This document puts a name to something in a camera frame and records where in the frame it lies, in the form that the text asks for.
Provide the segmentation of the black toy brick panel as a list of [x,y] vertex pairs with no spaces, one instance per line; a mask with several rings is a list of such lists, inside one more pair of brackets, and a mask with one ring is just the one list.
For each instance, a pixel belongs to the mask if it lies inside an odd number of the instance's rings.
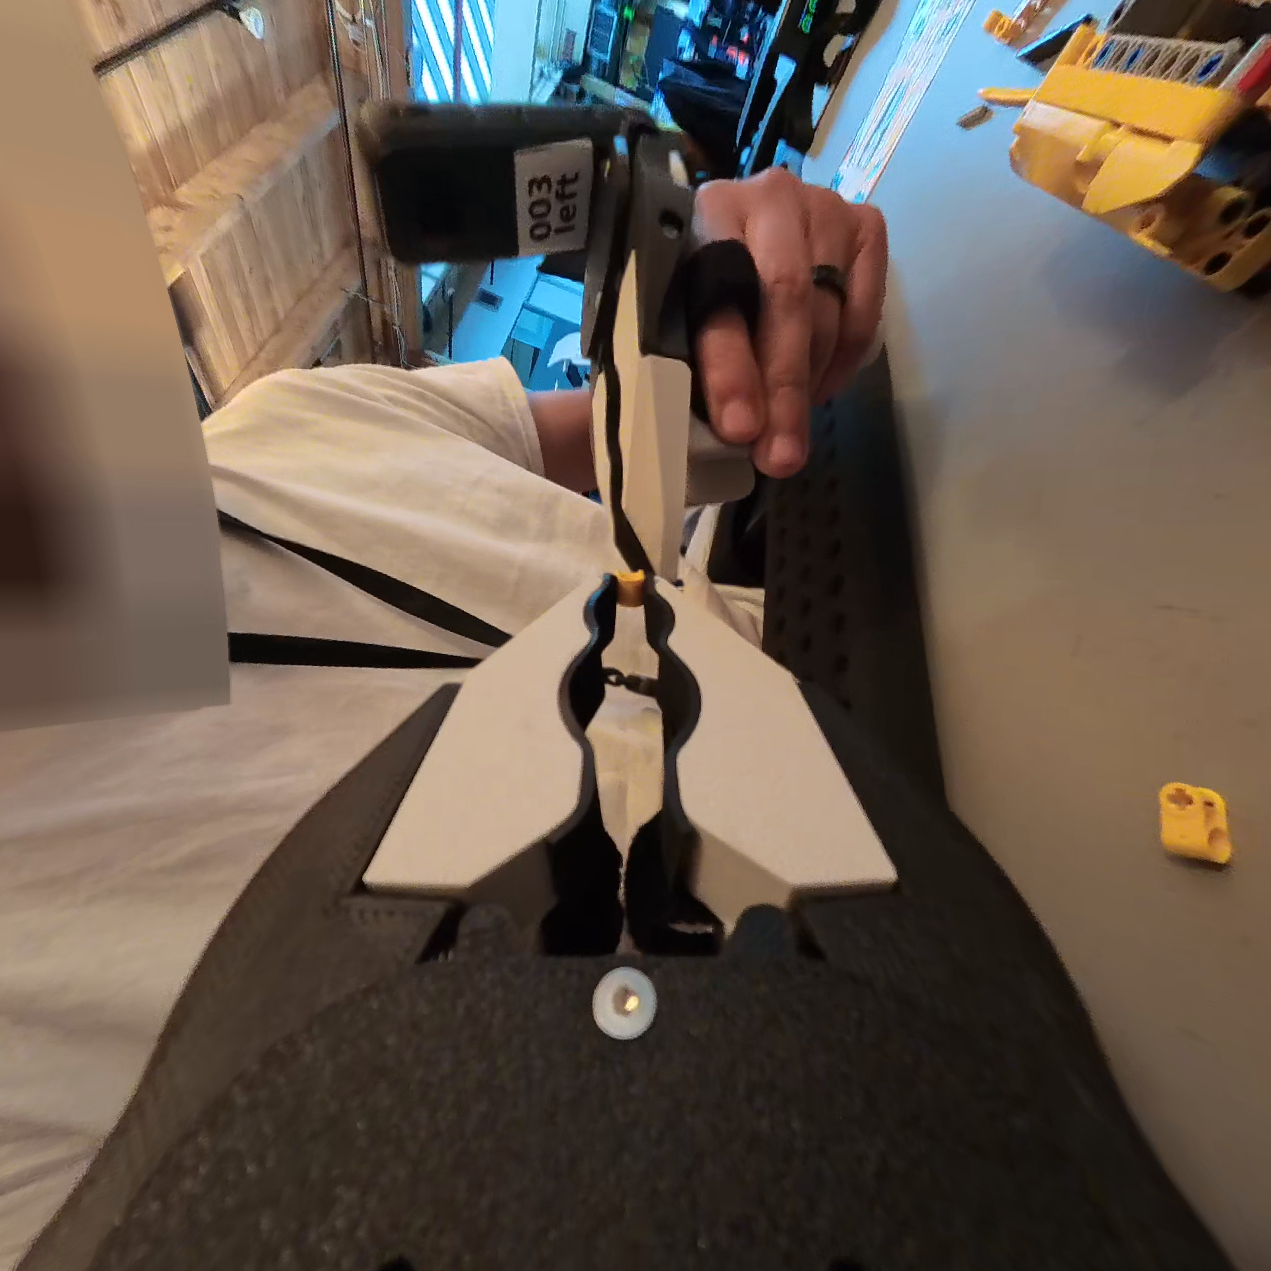
[[1036,74],[1053,74],[1054,61],[1064,57],[1064,48],[1069,46],[1069,37],[1074,37],[1078,29],[1086,29],[1086,27],[1096,27],[1096,19],[1094,19],[1094,16],[1083,16],[1083,19],[1067,24],[1067,27],[1049,29],[1045,37],[1030,43],[1030,46],[1016,52],[1016,61],[1030,64],[1030,70],[1036,70]]

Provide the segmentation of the yellow toy brick car model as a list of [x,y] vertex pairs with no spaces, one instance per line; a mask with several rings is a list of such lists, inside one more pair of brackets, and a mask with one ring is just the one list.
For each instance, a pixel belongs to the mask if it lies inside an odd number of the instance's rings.
[[1266,3],[1117,3],[1016,109],[1010,169],[1215,293],[1266,296]]

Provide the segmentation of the yellow angled toy brick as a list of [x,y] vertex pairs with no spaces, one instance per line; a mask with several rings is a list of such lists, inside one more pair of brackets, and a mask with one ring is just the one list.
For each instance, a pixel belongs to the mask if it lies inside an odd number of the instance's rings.
[[983,29],[993,43],[1001,43],[1010,48],[1021,48],[1049,29],[1049,24],[1054,19],[1058,9],[1067,9],[1067,0],[1016,0],[1016,3],[1010,3],[1010,11],[993,9],[987,16]]

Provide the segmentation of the black metal pipe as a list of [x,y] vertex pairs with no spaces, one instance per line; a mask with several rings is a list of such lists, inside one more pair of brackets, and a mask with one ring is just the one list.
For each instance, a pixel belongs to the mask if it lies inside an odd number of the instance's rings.
[[176,19],[146,29],[146,36],[136,36],[136,37],[129,37],[126,46],[109,48],[105,57],[98,57],[90,64],[90,74],[97,74],[97,81],[103,81],[103,75],[109,75],[109,74],[118,74],[118,70],[126,70],[126,64],[132,64],[132,61],[162,48],[166,43],[184,37],[188,29],[195,29],[197,24],[209,24],[215,16],[246,27],[246,29],[255,29],[246,24],[246,9],[251,3],[243,3],[243,0],[205,0],[205,3],[197,3],[197,9],[190,9],[184,16],[176,16]]

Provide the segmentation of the black dimpled chair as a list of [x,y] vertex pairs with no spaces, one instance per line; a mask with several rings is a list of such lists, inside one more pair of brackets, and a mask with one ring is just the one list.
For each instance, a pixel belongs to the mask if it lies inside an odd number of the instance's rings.
[[890,355],[811,415],[807,435],[807,462],[756,480],[731,532],[740,558],[764,564],[764,649],[946,805]]

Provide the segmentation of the person's left hand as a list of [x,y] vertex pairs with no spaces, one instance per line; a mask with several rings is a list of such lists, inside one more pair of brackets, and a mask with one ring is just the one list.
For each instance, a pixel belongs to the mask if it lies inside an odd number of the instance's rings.
[[694,241],[740,242],[761,275],[761,327],[718,313],[694,337],[711,429],[767,480],[807,462],[811,411],[882,355],[890,229],[882,208],[771,169],[707,181]]

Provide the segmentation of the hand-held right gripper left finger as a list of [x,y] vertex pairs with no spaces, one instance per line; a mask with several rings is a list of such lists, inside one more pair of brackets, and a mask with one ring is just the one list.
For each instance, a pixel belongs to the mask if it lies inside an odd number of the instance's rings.
[[584,580],[451,695],[366,888],[552,912],[566,838],[596,807],[589,724],[608,700],[620,580]]

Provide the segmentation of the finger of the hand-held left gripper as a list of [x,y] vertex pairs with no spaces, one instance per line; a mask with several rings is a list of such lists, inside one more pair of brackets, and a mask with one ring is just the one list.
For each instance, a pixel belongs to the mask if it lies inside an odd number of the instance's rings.
[[632,528],[632,515],[621,509],[621,484],[625,484],[625,462],[621,462],[621,444],[620,444],[620,424],[621,424],[621,375],[616,365],[616,336],[620,336],[620,313],[621,313],[621,280],[625,280],[625,258],[610,262],[608,280],[596,300],[596,327],[592,327],[592,451],[596,451],[596,489],[599,505],[608,509],[610,519],[610,543],[616,558],[621,562],[625,572],[640,571],[640,543],[637,532]]
[[688,513],[692,370],[673,358],[620,360],[621,515],[651,572],[681,580]]

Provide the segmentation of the person's left forearm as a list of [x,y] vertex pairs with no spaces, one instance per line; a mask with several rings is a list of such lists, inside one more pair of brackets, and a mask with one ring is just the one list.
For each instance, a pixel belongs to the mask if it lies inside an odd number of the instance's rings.
[[541,435],[542,476],[592,497],[596,485],[596,444],[592,444],[592,391],[532,391],[529,411]]

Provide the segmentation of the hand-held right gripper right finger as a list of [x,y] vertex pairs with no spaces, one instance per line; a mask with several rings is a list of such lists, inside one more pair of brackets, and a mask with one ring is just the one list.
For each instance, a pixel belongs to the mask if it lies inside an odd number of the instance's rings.
[[882,846],[802,683],[673,580],[644,580],[666,738],[661,871],[720,931],[756,906],[885,897]]

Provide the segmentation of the colourful sticker sheet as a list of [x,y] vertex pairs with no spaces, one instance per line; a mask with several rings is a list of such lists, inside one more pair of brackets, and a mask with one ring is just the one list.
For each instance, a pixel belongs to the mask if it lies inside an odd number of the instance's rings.
[[830,191],[852,207],[864,207],[892,164],[903,134],[912,129],[934,75],[941,74],[959,27],[974,11],[974,0],[920,0],[900,52],[852,141]]

